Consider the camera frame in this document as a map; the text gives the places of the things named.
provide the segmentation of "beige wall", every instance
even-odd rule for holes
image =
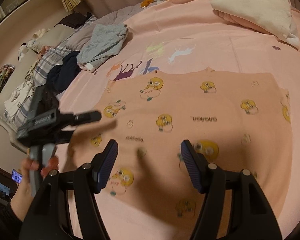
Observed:
[[[6,63],[18,65],[18,50],[41,28],[52,28],[67,15],[61,0],[49,0],[29,11],[25,17],[4,33],[0,39],[0,67]],[[8,133],[0,126],[0,168],[12,172],[20,166],[25,154],[11,146]]]

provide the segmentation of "silver screw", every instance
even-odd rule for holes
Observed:
[[[84,170],[88,170],[88,169],[91,168],[91,164],[90,164],[90,163],[85,163],[85,164],[82,165],[82,168],[83,168]]]
[[[251,174],[250,171],[247,169],[242,170],[242,173],[246,176],[249,176]]]
[[[214,163],[209,163],[208,168],[211,169],[211,170],[215,170],[217,168],[217,165],[214,164]]]
[[[51,177],[55,176],[56,174],[58,174],[58,171],[57,171],[57,170],[51,170],[51,171],[49,172],[49,175],[50,175]]]

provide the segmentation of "gray folded clothing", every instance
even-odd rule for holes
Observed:
[[[127,25],[97,24],[88,46],[77,55],[78,64],[90,63],[98,68],[108,57],[117,55],[128,34]]]

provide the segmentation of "purple deer print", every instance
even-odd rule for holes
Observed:
[[[118,81],[118,80],[123,79],[123,78],[131,77],[133,71],[136,68],[138,68],[141,65],[141,63],[142,63],[142,60],[140,61],[139,65],[136,66],[135,68],[133,67],[133,64],[131,63],[131,69],[129,69],[127,72],[124,72],[124,71],[129,66],[129,64],[127,64],[127,66],[124,68],[124,70],[122,70],[123,66],[121,65],[120,73],[115,77],[114,81]]]

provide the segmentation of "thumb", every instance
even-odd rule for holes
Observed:
[[[22,182],[30,183],[29,171],[36,171],[39,163],[29,158],[24,159],[21,163]]]

